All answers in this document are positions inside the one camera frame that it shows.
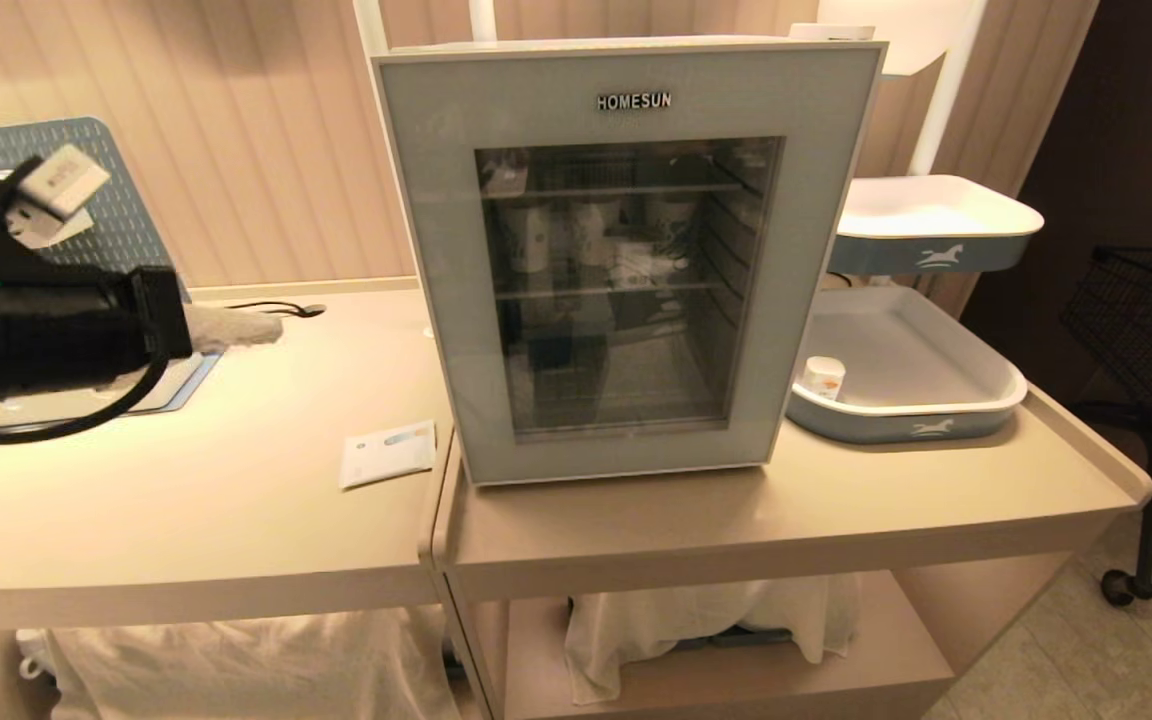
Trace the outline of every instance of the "fridge door frame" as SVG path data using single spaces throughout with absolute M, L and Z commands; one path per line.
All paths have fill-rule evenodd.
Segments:
M 730 46 L 435 51 L 372 59 L 471 483 L 667 473 L 768 460 L 886 44 L 742 40 Z M 573 67 L 579 71 L 570 71 Z M 513 82 L 520 79 L 524 82 Z M 562 92 L 545 92 L 543 99 L 532 92 L 545 88 Z M 599 94 L 643 91 L 670 92 L 669 108 L 596 106 Z M 794 111 L 795 105 L 814 111 Z M 761 258 L 750 278 L 726 427 L 518 441 L 475 150 L 768 136 L 783 138 L 782 156 Z

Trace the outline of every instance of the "caster wheel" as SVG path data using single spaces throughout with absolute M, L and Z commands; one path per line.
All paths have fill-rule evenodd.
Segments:
M 1101 594 L 1114 607 L 1132 605 L 1132 575 L 1123 570 L 1109 570 L 1101 577 Z

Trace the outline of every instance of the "tag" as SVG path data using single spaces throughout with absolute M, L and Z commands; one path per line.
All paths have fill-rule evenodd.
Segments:
M 434 420 L 346 438 L 340 461 L 340 488 L 429 470 L 434 465 L 437 446 Z

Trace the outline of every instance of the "beige wallpaper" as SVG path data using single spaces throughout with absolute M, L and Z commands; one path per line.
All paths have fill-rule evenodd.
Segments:
M 384 5 L 394 44 L 468 37 L 463 0 Z M 991 1 L 939 170 L 1020 190 L 1094 6 Z M 814 0 L 498 0 L 497 15 L 502 38 L 785 33 Z M 934 82 L 937 65 L 884 82 L 859 174 L 904 169 Z M 0 124 L 73 115 L 113 128 L 192 286 L 414 272 L 349 0 L 0 0 Z M 968 285 L 938 288 L 942 304 Z

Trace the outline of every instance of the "floor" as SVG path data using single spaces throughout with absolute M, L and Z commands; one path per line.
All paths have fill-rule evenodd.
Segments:
M 1117 520 L 923 720 L 1152 720 L 1152 601 L 1100 591 L 1135 567 L 1138 529 Z

